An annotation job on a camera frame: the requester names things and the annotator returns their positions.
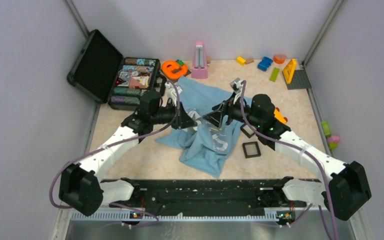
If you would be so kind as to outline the light blue t-shirt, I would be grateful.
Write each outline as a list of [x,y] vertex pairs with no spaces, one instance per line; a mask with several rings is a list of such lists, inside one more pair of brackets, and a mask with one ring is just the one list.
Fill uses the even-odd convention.
[[181,163],[219,178],[225,161],[237,144],[242,123],[234,120],[231,124],[223,124],[221,129],[217,129],[204,120],[203,116],[232,94],[186,77],[181,77],[176,84],[183,108],[197,122],[197,126],[173,129],[168,135],[157,138],[156,142],[182,149],[179,157]]

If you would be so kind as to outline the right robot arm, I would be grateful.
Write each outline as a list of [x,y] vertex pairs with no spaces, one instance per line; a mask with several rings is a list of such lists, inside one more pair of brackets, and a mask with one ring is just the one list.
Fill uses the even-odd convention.
[[288,156],[319,179],[314,182],[288,177],[273,192],[277,205],[302,201],[325,206],[337,219],[349,220],[372,198],[365,168],[357,161],[338,160],[305,142],[275,117],[275,110],[268,95],[257,94],[250,105],[235,97],[224,100],[203,118],[217,127],[232,121],[254,127],[263,145]]

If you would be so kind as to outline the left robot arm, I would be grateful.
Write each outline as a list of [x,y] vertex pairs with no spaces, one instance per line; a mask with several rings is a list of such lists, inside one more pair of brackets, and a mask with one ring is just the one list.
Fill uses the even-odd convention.
[[91,216],[101,206],[123,201],[134,207],[140,202],[140,193],[125,180],[104,182],[109,169],[128,150],[144,138],[155,134],[154,125],[164,128],[187,129],[196,122],[185,112],[176,87],[169,90],[167,104],[160,105],[156,91],[146,92],[133,114],[129,115],[100,148],[66,164],[60,171],[59,199],[63,208],[74,208]]

